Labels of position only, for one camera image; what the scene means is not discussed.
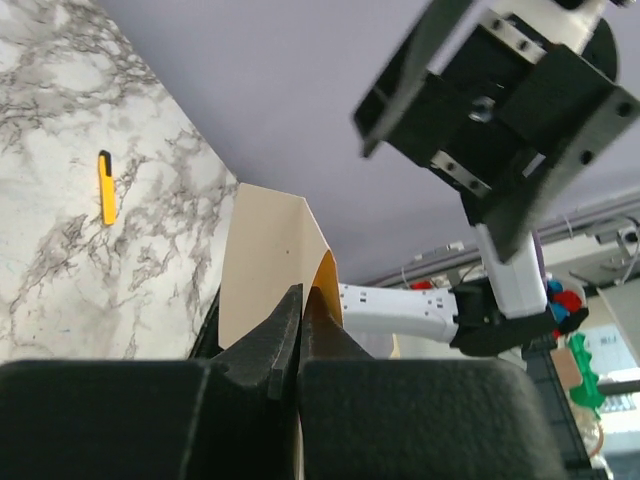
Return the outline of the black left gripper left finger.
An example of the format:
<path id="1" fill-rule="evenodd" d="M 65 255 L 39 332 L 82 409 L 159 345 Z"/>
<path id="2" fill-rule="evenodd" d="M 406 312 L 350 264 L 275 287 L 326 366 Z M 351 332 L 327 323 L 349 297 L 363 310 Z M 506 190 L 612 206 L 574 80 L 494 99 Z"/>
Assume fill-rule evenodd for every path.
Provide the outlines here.
<path id="1" fill-rule="evenodd" d="M 5 479 L 290 479 L 302 289 L 211 359 L 1 369 Z"/>

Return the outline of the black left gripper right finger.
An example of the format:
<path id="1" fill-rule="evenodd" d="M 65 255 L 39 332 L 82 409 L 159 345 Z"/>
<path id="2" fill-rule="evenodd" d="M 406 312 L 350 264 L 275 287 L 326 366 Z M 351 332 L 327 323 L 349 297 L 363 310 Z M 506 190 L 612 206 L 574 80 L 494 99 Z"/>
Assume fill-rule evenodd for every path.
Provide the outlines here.
<path id="1" fill-rule="evenodd" d="M 298 402 L 308 479 L 563 479 L 533 382 L 502 360 L 377 360 L 310 292 Z"/>

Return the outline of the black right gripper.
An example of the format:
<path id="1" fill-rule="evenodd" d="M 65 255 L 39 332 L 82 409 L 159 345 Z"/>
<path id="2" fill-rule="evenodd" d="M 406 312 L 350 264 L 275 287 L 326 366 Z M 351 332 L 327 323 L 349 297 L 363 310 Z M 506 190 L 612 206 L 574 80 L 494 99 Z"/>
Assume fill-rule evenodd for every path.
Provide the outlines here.
<path id="1" fill-rule="evenodd" d="M 639 116 L 603 1 L 432 1 L 353 114 L 461 195 L 511 260 L 548 206 Z"/>

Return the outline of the cream paper letter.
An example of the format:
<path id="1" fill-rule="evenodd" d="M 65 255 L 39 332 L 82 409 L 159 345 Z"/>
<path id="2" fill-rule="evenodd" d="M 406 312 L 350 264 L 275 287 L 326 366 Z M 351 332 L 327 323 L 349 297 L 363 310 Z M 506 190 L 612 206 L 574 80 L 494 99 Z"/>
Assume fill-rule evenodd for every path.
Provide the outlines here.
<path id="1" fill-rule="evenodd" d="M 218 342 L 227 350 L 258 327 L 290 289 L 301 291 L 302 345 L 325 358 L 393 358 L 391 334 L 348 333 L 337 264 L 305 198 L 250 184 L 235 198 L 220 286 Z"/>

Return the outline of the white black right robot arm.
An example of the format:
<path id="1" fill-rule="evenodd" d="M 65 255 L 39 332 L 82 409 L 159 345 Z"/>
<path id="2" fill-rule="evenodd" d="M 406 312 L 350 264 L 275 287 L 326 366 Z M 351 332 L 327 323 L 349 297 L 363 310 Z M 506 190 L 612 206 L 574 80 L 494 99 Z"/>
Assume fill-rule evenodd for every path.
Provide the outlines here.
<path id="1" fill-rule="evenodd" d="M 534 226 L 637 119 L 602 1 L 433 1 L 353 121 L 458 193 L 486 275 L 426 291 L 344 285 L 348 328 L 414 334 L 458 360 L 376 360 L 318 291 L 301 324 L 308 479 L 565 479 L 537 390 L 502 354 L 577 328 Z"/>

